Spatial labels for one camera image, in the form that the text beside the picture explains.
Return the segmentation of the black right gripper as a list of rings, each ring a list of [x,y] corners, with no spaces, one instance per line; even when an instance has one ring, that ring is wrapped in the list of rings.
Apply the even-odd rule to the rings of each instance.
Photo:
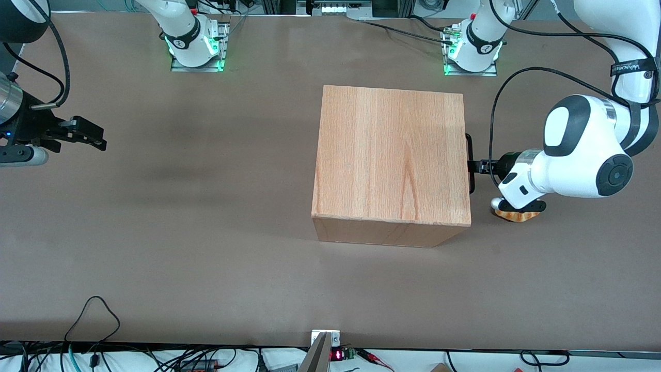
[[[42,147],[52,153],[61,151],[61,143],[51,138],[50,130],[56,134],[63,134],[64,128],[68,134],[62,137],[62,141],[71,143],[83,143],[97,150],[105,151],[107,141],[93,137],[103,137],[104,130],[82,116],[72,116],[69,120],[63,120],[55,116],[50,109],[34,111],[31,106],[42,104],[42,101],[32,95],[24,95],[18,112],[10,120],[11,145],[34,145]]]

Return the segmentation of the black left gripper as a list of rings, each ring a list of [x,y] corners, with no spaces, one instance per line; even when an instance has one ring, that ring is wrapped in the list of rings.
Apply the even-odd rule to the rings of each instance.
[[[468,172],[471,174],[491,174],[493,172],[499,179],[505,179],[521,154],[521,151],[508,151],[494,163],[489,160],[469,160],[467,162]]]

